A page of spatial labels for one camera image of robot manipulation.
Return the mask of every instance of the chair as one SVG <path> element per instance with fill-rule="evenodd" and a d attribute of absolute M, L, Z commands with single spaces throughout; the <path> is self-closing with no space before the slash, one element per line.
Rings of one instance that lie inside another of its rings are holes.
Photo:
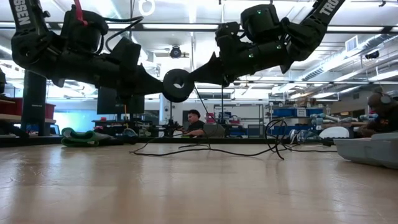
<path fill-rule="evenodd" d="M 205 124 L 203 125 L 205 132 L 204 138 L 224 138 L 225 128 L 220 124 Z"/>

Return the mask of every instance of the headphones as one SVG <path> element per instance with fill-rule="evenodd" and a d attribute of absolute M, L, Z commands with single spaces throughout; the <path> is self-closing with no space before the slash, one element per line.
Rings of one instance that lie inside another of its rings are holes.
<path fill-rule="evenodd" d="M 385 95 L 382 92 L 379 92 L 379 94 L 381 95 L 380 101 L 382 104 L 388 105 L 391 103 L 391 97 L 389 95 Z"/>

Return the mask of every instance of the black pillar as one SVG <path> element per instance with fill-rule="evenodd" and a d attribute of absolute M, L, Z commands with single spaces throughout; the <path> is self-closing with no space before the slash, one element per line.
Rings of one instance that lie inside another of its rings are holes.
<path fill-rule="evenodd" d="M 39 136 L 50 135 L 45 125 L 45 95 L 47 79 L 25 70 L 24 99 L 22 104 L 21 129 L 26 131 L 28 124 L 39 127 Z"/>

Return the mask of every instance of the blue bin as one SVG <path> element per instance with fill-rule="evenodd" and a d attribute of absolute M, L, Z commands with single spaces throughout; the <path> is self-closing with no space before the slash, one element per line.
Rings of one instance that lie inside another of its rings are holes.
<path fill-rule="evenodd" d="M 278 117 L 294 116 L 294 109 L 275 109 L 272 115 Z"/>
<path fill-rule="evenodd" d="M 323 113 L 323 109 L 307 109 L 307 116 Z"/>
<path fill-rule="evenodd" d="M 290 133 L 290 131 L 291 130 L 293 130 L 293 129 L 295 129 L 295 130 L 297 130 L 297 131 L 300 131 L 300 130 L 309 130 L 309 129 L 311 129 L 312 128 L 312 126 L 283 126 L 283 127 L 279 127 L 279 126 L 274 126 L 274 129 L 269 129 L 268 130 L 268 134 L 273 134 L 273 135 L 276 135 L 276 134 L 279 134 L 279 135 L 282 135 L 282 134 L 286 134 L 286 136 Z"/>

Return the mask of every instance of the ceiling pipe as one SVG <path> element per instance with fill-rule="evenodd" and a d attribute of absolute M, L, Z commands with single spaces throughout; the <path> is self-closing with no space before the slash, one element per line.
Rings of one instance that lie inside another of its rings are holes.
<path fill-rule="evenodd" d="M 340 51 L 332 54 L 331 56 L 323 59 L 318 65 L 312 66 L 306 69 L 301 76 L 298 77 L 297 80 L 308 81 L 311 78 L 314 78 L 318 75 L 324 74 L 331 69 L 339 67 L 344 63 L 347 63 L 349 60 L 352 60 L 355 56 L 364 55 L 371 50 L 375 49 L 380 44 L 386 43 L 390 40 L 393 40 L 397 37 L 394 34 L 378 34 L 366 40 L 360 41 L 358 40 L 358 46 L 360 47 L 354 54 L 351 51 L 347 52 L 345 48 Z M 287 91 L 294 87 L 294 84 L 286 84 L 280 87 L 277 87 L 276 92 Z"/>
<path fill-rule="evenodd" d="M 380 65 L 384 65 L 386 63 L 392 62 L 392 61 L 397 60 L 397 59 L 398 59 L 398 54 L 395 54 L 395 55 L 393 55 L 393 56 L 391 56 L 391 57 L 389 57 L 387 59 L 378 61 L 378 62 L 376 62 L 376 63 L 374 63 L 374 64 L 372 64 L 372 65 L 370 65 L 368 67 L 361 68 L 361 69 L 359 69 L 357 71 L 354 71 L 354 72 L 351 72 L 351 73 L 349 73 L 349 74 L 347 74 L 345 76 L 354 77 L 355 75 L 359 75 L 359 74 L 365 73 L 365 72 L 367 72 L 370 69 L 375 69 L 376 67 L 378 67 Z M 320 86 L 320 87 L 317 87 L 317 88 L 314 88 L 314 89 L 311 89 L 311 90 L 305 90 L 304 93 L 309 93 L 308 95 L 313 95 L 313 94 L 316 94 L 317 92 L 322 91 L 322 90 L 333 89 L 335 86 L 336 85 L 334 85 L 334 84 L 328 84 L 326 86 Z M 346 87 L 352 87 L 352 85 L 338 85 L 338 88 L 346 88 Z"/>

